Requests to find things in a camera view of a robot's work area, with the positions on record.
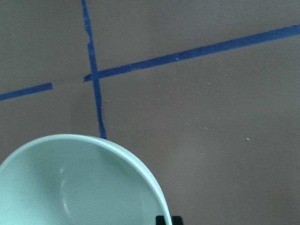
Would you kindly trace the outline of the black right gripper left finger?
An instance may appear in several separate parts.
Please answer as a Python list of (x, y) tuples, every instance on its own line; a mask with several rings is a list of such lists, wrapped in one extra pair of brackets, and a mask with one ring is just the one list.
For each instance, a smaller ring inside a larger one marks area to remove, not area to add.
[(166, 225), (165, 217), (162, 215), (156, 216), (156, 225)]

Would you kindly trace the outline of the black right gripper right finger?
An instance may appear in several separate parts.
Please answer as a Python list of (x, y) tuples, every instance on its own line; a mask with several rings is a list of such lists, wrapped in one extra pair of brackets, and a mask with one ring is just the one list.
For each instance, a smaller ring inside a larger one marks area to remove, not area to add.
[(173, 225), (183, 225), (183, 219), (181, 216), (172, 216)]

